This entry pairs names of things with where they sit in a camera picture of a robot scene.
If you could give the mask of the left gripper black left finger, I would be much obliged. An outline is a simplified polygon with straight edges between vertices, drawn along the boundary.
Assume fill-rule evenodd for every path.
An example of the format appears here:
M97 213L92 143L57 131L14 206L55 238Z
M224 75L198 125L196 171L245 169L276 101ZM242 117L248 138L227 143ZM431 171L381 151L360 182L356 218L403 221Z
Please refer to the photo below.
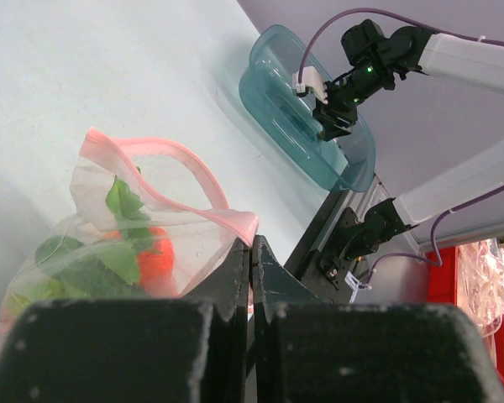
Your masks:
M0 402L241 402L250 251L179 299L54 300L17 319Z

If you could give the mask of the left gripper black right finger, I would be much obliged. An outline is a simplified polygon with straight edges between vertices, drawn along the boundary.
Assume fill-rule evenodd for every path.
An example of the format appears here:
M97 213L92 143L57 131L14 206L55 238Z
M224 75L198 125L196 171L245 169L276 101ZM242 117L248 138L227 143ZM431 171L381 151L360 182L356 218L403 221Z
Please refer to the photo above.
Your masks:
M251 248L260 402L504 402L479 332L448 304L331 304Z

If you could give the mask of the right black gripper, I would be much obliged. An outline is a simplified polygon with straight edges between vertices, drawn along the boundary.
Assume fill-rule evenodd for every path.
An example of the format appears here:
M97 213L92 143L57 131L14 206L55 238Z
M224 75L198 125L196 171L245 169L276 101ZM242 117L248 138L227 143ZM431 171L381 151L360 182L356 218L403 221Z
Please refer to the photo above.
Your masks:
M322 141L331 141L336 138L352 134L353 127L358 121L357 107L360 98L352 88L347 85L339 85L332 81L324 83L326 100L316 100L312 116L322 126L318 137Z

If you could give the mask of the red toy carrot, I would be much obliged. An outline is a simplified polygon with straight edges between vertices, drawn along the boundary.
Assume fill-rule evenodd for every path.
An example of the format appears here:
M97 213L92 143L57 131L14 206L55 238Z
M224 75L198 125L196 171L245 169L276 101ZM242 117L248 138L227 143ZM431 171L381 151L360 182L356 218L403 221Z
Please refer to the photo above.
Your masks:
M109 231L102 238L123 241L136 261L122 273L150 296L176 296L178 291L173 274L176 256L165 230L149 224L149 216L142 211L144 203L118 177L113 179L105 204L120 229Z

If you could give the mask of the clear zip top bag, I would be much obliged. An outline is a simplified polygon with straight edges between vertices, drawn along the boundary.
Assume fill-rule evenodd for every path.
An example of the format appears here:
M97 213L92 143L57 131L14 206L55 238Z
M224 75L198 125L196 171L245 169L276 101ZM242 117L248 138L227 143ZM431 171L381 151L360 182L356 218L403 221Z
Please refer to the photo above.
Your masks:
M170 139L112 138L90 129L62 220L9 283L0 352L36 301L179 298L208 277L235 241L253 243L259 218L231 208L207 166Z

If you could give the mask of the green toy grapes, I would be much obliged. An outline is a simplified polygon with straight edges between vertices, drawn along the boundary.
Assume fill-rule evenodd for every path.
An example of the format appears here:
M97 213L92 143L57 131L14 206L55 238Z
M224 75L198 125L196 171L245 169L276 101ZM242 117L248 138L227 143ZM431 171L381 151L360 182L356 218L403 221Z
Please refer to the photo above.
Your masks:
M85 244L57 235L47 238L9 283L2 314L11 317L47 299L137 298L139 265L132 245L118 238Z

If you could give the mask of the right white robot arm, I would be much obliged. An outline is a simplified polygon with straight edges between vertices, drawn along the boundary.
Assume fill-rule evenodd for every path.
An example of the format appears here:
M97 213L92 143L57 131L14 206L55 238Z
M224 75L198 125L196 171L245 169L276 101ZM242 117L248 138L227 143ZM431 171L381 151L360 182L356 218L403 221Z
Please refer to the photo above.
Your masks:
M349 193L352 196L344 201L360 218L384 196L399 196L504 139L504 95L443 77L409 74L407 81L397 79L395 92L380 90L358 111L375 139L378 175L369 190L358 196ZM428 249L434 219L381 247L369 257L370 264L397 250ZM503 236L504 192L443 220L437 234L441 246ZM408 295L404 287L415 292L422 288L426 273L417 272L417 262L391 260L383 262L390 265L385 267L387 273L375 276L380 285L361 290L357 301L379 300L398 291Z

